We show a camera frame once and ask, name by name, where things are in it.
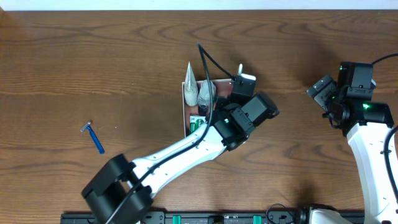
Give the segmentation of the blue disposable razor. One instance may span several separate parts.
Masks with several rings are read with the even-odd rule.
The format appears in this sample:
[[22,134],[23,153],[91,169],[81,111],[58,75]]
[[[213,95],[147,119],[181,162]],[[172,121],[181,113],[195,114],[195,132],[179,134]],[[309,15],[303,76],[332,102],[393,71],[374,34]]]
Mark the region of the blue disposable razor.
[[105,150],[104,150],[102,144],[100,143],[100,140],[98,139],[97,135],[95,134],[94,130],[93,130],[92,127],[91,127],[91,121],[88,121],[88,122],[81,128],[80,131],[81,131],[81,132],[88,131],[89,134],[90,134],[90,136],[91,136],[91,138],[92,138],[92,140],[93,140],[93,142],[94,142],[94,144],[95,144],[95,146],[96,146],[96,148],[97,148],[97,150],[99,151],[99,153],[100,153],[100,154],[104,154],[104,153],[105,153]]

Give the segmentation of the white lotion tube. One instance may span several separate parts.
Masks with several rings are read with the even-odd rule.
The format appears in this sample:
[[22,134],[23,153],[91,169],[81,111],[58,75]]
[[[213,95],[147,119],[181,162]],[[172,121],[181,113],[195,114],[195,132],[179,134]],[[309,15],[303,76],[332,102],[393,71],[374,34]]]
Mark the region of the white lotion tube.
[[190,62],[187,66],[185,84],[183,88],[184,99],[188,106],[195,106],[198,101],[198,86]]

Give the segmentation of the green soap bar package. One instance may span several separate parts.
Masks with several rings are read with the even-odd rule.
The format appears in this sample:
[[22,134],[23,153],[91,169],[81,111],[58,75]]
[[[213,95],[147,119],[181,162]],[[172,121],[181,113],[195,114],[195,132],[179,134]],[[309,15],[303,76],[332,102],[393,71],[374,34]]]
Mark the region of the green soap bar package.
[[191,115],[189,118],[190,134],[195,132],[202,124],[206,123],[206,117],[200,115]]

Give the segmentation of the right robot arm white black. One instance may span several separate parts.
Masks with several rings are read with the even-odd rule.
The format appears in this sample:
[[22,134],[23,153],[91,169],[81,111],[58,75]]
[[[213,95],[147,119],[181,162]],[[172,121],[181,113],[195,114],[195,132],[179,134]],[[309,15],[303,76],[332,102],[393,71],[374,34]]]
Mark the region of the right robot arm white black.
[[337,80],[326,75],[307,95],[347,138],[361,181],[364,222],[397,223],[397,126],[388,104],[372,100],[373,66],[341,62]]

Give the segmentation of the blue hand soap pump bottle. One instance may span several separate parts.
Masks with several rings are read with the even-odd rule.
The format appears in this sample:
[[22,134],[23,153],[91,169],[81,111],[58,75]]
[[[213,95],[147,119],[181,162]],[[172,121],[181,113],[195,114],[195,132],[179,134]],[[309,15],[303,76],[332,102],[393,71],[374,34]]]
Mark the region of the blue hand soap pump bottle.
[[206,116],[210,110],[211,99],[215,97],[216,87],[213,82],[205,80],[201,83],[200,91],[198,94],[198,114]]

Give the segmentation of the green white toothbrush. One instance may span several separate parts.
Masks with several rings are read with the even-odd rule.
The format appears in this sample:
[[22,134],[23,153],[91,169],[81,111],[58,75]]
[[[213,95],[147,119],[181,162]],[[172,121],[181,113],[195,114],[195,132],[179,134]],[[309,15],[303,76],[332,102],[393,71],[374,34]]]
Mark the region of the green white toothbrush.
[[238,67],[238,76],[241,76],[241,74],[243,73],[243,64],[239,64],[239,67]]

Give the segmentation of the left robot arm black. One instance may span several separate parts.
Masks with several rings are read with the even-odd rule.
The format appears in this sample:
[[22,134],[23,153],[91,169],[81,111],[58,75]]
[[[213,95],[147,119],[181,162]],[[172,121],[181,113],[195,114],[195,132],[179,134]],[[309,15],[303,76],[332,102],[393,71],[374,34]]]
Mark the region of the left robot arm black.
[[261,123],[278,114],[275,103],[261,91],[243,105],[224,105],[186,138],[155,154],[133,161],[124,154],[114,156],[82,190],[82,197],[98,223],[137,223],[163,187],[236,149]]

